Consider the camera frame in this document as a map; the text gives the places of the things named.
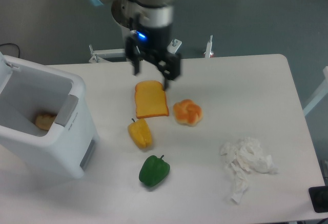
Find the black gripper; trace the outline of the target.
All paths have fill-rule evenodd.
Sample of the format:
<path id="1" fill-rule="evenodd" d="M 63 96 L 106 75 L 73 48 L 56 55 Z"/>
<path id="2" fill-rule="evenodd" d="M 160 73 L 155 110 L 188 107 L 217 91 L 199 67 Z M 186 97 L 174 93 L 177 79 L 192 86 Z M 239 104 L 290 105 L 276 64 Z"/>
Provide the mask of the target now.
<path id="1" fill-rule="evenodd" d="M 175 80 L 181 74 L 181 54 L 166 52 L 171 30 L 172 25 L 158 28 L 140 26 L 130 31 L 125 41 L 125 54 L 133 65 L 133 75 L 140 72 L 141 56 L 147 62 L 157 65 L 164 77 L 164 90 L 169 87 L 170 80 Z"/>

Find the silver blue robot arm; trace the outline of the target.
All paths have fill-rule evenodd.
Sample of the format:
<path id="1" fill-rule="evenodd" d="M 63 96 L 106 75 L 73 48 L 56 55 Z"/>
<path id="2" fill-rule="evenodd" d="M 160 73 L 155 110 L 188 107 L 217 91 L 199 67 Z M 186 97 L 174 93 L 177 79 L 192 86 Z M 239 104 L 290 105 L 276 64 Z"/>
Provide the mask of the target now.
<path id="1" fill-rule="evenodd" d="M 180 76 L 181 55 L 168 50 L 174 19 L 174 0 L 99 0 L 103 4 L 119 5 L 119 24 L 129 30 L 125 41 L 125 56 L 140 72 L 145 60 L 162 73 L 163 88 Z"/>

